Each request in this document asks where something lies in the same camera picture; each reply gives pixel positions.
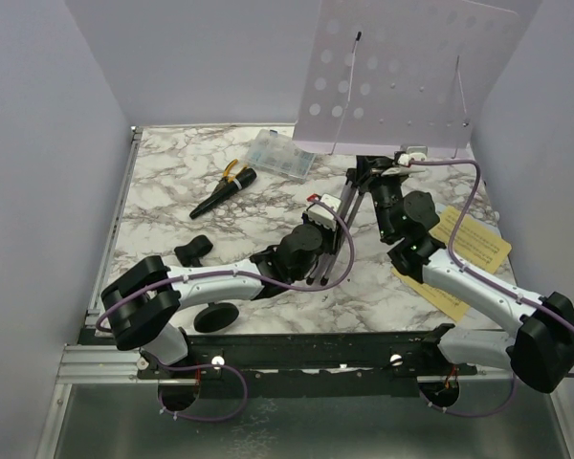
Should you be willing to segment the lilac perforated music stand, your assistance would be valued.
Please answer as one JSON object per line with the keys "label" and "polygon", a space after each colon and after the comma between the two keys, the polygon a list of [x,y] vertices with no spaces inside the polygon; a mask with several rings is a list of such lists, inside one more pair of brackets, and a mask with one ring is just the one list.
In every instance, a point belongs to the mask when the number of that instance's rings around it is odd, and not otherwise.
{"label": "lilac perforated music stand", "polygon": [[536,1],[324,1],[294,143],[329,155],[465,149]]}

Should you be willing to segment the yellow sheet music page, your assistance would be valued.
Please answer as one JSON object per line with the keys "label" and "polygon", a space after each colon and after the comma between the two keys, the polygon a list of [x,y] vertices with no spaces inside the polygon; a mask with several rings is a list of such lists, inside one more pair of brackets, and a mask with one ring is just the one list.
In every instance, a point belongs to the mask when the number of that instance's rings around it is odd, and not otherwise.
{"label": "yellow sheet music page", "polygon": [[[448,245],[460,211],[452,206],[447,207],[440,204],[436,206],[436,210],[440,217],[440,223],[430,233],[434,238]],[[497,228],[476,220],[472,216],[465,217],[453,243],[453,251],[459,257],[491,274],[496,274],[507,262],[511,249],[511,244],[501,237]],[[395,269],[393,269],[393,273],[432,306],[454,321],[460,321],[470,310],[465,302],[454,296],[439,289],[419,284],[409,277],[399,274]]]}

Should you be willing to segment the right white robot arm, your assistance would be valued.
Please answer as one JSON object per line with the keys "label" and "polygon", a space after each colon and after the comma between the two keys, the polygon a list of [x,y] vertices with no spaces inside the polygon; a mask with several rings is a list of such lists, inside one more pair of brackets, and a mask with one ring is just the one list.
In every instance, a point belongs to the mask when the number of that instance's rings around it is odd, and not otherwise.
{"label": "right white robot arm", "polygon": [[468,363],[513,372],[541,392],[574,378],[574,306],[557,292],[541,296],[501,281],[457,256],[453,243],[431,235],[440,222],[428,192],[403,193],[414,165],[427,165],[399,151],[395,157],[359,156],[347,173],[354,187],[372,197],[380,239],[390,247],[396,271],[421,285],[465,302],[497,324],[496,330],[451,328],[421,351],[434,375]]}

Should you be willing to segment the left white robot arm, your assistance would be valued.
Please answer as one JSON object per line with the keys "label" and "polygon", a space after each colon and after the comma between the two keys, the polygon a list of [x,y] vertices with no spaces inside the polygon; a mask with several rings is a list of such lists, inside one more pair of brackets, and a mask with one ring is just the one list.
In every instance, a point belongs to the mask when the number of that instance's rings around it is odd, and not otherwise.
{"label": "left white robot arm", "polygon": [[104,289],[104,312],[96,327],[113,336],[119,350],[140,349],[173,378],[193,364],[186,333],[171,324],[179,311],[224,300],[259,300],[303,292],[304,278],[334,252],[348,226],[342,200],[313,195],[302,222],[281,241],[231,264],[170,267],[148,256]]}

